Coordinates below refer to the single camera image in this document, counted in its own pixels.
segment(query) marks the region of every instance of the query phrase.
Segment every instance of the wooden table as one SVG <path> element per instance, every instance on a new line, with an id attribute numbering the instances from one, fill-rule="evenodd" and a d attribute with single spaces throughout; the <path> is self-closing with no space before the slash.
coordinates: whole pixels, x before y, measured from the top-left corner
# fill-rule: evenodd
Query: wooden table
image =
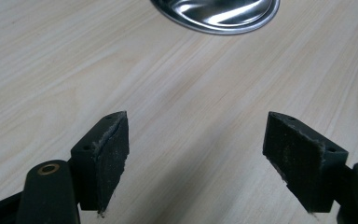
<path id="1" fill-rule="evenodd" d="M 0 0 L 0 200 L 127 110 L 131 153 L 106 217 L 83 223 L 335 223 L 262 155 L 269 111 L 358 162 L 358 1 L 282 0 L 267 26 L 205 35 L 149 1 Z"/>

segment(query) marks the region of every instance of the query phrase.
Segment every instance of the metal bowl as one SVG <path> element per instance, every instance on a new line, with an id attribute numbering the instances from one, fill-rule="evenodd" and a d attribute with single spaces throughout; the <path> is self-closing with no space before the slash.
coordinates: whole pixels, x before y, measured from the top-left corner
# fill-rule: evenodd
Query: metal bowl
<path id="1" fill-rule="evenodd" d="M 193 30 L 237 35 L 258 29 L 275 16 L 280 0 L 151 0 L 165 16 Z"/>

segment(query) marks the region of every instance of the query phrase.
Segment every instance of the rim of metal bowl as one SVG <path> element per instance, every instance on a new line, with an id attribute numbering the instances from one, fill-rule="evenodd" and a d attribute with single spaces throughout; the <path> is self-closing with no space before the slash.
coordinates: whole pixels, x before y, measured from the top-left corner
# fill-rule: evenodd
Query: rim of metal bowl
<path id="1" fill-rule="evenodd" d="M 172 21 L 175 21 L 176 23 L 189 29 L 211 35 L 240 35 L 257 30 L 269 23 L 275 17 L 278 12 L 280 1 L 281 0 L 272 0 L 266 13 L 255 21 L 234 27 L 221 27 L 203 25 L 200 22 L 195 23 L 178 14 L 175 10 L 173 10 L 172 6 L 169 6 L 169 4 L 164 4 L 161 0 L 151 0 L 155 8 Z"/>

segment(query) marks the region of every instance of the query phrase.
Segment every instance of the screw hole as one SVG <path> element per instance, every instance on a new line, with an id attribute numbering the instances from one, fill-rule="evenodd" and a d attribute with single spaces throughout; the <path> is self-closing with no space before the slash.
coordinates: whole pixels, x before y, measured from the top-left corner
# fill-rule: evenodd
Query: screw hole
<path id="1" fill-rule="evenodd" d="M 42 166 L 37 173 L 40 175 L 50 175 L 55 173 L 56 171 L 58 171 L 58 169 L 60 169 L 60 165 L 56 164 L 56 163 L 52 163 L 52 164 L 47 164 L 45 166 Z"/>

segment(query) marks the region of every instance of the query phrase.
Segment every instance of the light wood grain surface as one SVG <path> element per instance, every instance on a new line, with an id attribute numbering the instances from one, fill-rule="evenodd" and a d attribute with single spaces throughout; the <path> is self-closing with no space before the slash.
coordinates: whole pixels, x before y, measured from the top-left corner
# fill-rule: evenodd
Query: light wood grain surface
<path id="1" fill-rule="evenodd" d="M 102 116 L 131 153 L 106 217 L 83 223 L 336 223 L 262 155 L 270 110 L 358 162 L 358 1 L 282 0 L 246 35 L 194 32 L 149 1 L 0 0 L 0 200 Z"/>

